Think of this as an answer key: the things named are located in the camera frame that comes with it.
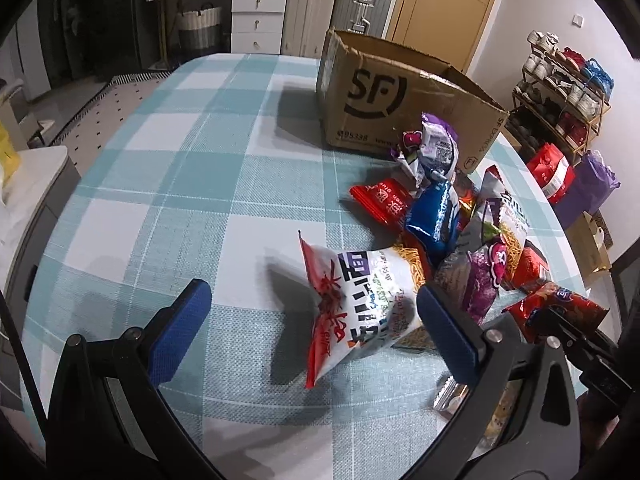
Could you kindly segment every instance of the yellow bag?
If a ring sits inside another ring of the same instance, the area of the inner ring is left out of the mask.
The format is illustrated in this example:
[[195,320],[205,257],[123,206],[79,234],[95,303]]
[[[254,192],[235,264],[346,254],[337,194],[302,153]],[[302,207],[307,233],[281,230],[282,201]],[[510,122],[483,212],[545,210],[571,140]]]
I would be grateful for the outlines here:
[[2,123],[0,123],[0,164],[4,171],[4,182],[7,182],[20,167],[20,155],[15,151],[9,132]]

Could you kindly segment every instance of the white label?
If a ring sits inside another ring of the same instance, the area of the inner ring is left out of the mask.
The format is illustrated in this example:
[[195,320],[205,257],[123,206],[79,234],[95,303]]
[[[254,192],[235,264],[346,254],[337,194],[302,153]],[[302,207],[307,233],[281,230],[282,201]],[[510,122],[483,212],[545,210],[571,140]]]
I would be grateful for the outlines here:
[[542,193],[545,194],[545,197],[547,199],[555,195],[558,192],[558,190],[562,187],[562,184],[564,184],[564,179],[566,178],[566,172],[568,169],[569,169],[569,163],[567,162],[566,157],[564,156],[560,160],[560,163],[556,168],[556,172],[554,173],[554,176],[551,178],[549,183],[542,188]]

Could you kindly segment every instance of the sf logo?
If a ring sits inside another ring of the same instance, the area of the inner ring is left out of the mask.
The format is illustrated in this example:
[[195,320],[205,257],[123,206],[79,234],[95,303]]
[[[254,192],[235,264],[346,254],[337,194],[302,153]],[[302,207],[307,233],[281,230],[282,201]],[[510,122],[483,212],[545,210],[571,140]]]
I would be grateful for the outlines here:
[[[347,97],[351,104],[344,105],[344,111],[359,119],[381,119],[398,110],[406,94],[406,78],[391,77],[383,74],[371,76],[371,72],[363,68],[353,73],[353,85],[356,91],[350,91]],[[357,103],[364,98],[368,105],[377,105],[377,111],[366,112],[356,108]]]

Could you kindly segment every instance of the metal screw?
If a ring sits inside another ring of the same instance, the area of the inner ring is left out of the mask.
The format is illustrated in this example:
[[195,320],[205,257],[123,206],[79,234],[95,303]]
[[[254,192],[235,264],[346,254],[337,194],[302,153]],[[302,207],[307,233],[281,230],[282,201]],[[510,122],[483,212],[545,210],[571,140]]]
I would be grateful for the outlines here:
[[138,339],[140,339],[141,336],[142,336],[142,329],[137,326],[133,326],[129,328],[124,333],[124,337],[129,341],[137,341]]
[[66,344],[68,344],[69,346],[78,346],[81,341],[82,338],[78,334],[72,334],[66,340]]
[[492,343],[499,343],[500,341],[502,341],[502,332],[496,330],[495,328],[487,330],[484,335]]
[[555,349],[558,349],[561,346],[560,340],[554,335],[550,335],[549,337],[546,338],[546,344],[551,346],[551,348],[555,348]]

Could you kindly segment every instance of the door frame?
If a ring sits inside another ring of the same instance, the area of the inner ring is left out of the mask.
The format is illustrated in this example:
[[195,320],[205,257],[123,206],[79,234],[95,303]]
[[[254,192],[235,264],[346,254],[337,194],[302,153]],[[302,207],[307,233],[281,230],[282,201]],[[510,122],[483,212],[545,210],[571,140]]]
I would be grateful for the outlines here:
[[[402,12],[402,6],[404,6],[405,0],[396,0],[394,4],[394,10],[391,14],[391,20],[389,21],[388,29],[386,30],[385,39],[389,41],[394,40],[394,36],[396,34],[396,29],[398,28],[398,21],[400,20],[400,13]],[[480,43],[480,39],[482,38],[482,34],[484,33],[484,29],[486,27],[487,21],[489,20],[489,15],[491,14],[491,10],[494,8],[495,0],[489,0],[488,5],[486,6],[486,10],[484,12],[484,17],[482,18],[482,23],[480,25],[480,29],[478,29],[478,34],[476,35],[476,39],[474,40],[473,47],[471,48],[471,55],[465,62],[465,65],[462,69],[462,73],[466,73],[471,65],[471,60],[474,58],[476,54],[476,50],[478,49],[478,44]]]

